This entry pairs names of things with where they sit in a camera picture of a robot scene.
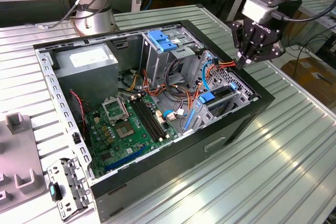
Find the gray block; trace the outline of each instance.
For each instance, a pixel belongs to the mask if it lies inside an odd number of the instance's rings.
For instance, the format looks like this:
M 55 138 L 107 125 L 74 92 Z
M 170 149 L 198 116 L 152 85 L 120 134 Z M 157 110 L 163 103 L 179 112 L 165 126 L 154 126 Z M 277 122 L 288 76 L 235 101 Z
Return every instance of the gray block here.
M 29 175 L 30 177 L 22 179 L 19 175 L 14 174 L 15 187 L 16 189 L 19 189 L 22 194 L 29 194 L 39 187 L 39 178 L 36 176 L 33 169 L 29 169 Z
M 10 202 L 13 197 L 6 191 L 0 191 L 0 205 Z
M 3 186 L 9 182 L 7 176 L 3 173 L 0 173 L 0 186 Z
M 11 134 L 17 134 L 27 130 L 27 123 L 20 113 L 13 113 L 6 115 L 6 126 L 10 130 Z
M 31 124 L 29 116 L 20 113 L 0 121 L 0 212 L 46 189 Z

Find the aluminum table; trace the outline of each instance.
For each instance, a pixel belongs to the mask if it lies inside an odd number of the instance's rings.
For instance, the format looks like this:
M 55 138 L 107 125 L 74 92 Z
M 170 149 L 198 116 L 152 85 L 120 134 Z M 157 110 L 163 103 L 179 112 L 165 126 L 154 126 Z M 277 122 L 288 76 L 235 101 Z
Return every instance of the aluminum table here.
M 234 57 L 227 26 L 194 5 L 119 14 L 121 29 L 189 19 Z M 72 157 L 32 45 L 74 38 L 53 30 L 0 29 L 0 118 L 31 116 L 44 171 Z M 106 223 L 323 223 L 336 206 L 336 116 L 270 62 L 246 69 L 275 101 L 242 136 Z M 49 192 L 0 214 L 12 223 L 59 223 Z M 70 223 L 98 223 L 93 206 Z

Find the gripper logo text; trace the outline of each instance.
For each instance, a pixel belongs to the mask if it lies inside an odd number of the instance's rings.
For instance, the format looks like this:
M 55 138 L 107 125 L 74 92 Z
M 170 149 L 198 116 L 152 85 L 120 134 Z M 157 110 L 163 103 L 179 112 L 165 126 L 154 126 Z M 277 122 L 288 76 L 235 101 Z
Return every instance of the gripper logo text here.
M 268 32 L 269 34 L 271 33 L 271 30 L 270 30 L 270 29 L 268 29 L 268 28 L 266 28 L 266 27 L 264 27 L 264 26 L 258 24 L 257 22 L 253 22 L 252 25 L 256 25 L 256 26 L 260 27 L 262 30 Z

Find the blue tab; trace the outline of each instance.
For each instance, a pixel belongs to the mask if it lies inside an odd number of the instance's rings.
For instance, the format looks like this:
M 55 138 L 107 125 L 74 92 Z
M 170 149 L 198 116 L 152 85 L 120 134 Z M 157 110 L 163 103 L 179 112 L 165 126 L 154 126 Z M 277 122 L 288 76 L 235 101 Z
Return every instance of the blue tab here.
M 169 39 L 168 36 L 165 35 L 163 32 L 160 30 L 156 31 L 149 31 L 148 36 L 151 38 L 153 43 L 157 45 L 157 47 L 162 51 L 162 52 L 167 52 L 170 50 L 174 50 L 177 48 L 177 45 L 172 43 Z
M 199 99 L 199 101 L 200 101 L 201 103 L 203 103 L 203 104 L 206 103 L 206 101 L 204 100 L 203 97 L 199 97 L 198 99 Z
M 165 35 L 163 32 L 161 32 L 160 30 L 149 31 L 148 36 L 152 39 L 152 41 L 155 40 L 158 43 L 166 42 L 166 39 L 168 38 L 168 36 Z
M 231 82 L 230 85 L 231 85 L 231 88 L 233 90 L 237 90 L 238 89 L 238 86 L 235 83 Z
M 51 187 L 50 187 L 50 193 L 51 193 L 51 195 L 54 195 L 54 193 L 55 193 L 54 186 L 51 186 Z
M 202 102 L 202 103 L 206 103 L 206 102 L 209 102 L 209 101 L 212 101 L 215 99 L 215 96 L 211 93 L 211 92 L 206 92 L 204 94 L 201 94 L 199 96 L 199 100 Z
M 177 45 L 175 45 L 171 42 L 165 42 L 165 43 L 160 43 L 159 48 L 160 48 L 161 52 L 167 52 L 167 51 L 176 49 Z
M 188 121 L 186 122 L 186 124 L 185 124 L 185 126 L 184 126 L 184 130 L 185 130 L 185 131 L 187 130 L 187 128 L 188 128 L 188 126 L 189 126 L 189 124 L 190 124 L 190 122 L 191 122 L 191 119 L 194 117 L 194 114 L 195 114 L 195 111 L 192 110 L 192 111 L 191 111 L 191 114 L 190 114 L 190 116 L 189 116 L 189 118 L 188 118 Z

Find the cardboard box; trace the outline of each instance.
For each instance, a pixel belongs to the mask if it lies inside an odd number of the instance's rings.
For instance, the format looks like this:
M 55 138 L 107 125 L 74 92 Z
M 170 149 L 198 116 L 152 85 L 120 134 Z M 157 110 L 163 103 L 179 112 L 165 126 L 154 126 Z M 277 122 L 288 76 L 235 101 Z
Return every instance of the cardboard box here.
M 281 70 L 292 77 L 296 60 L 291 60 Z M 313 57 L 300 59 L 294 80 L 329 109 L 336 107 L 336 76 Z

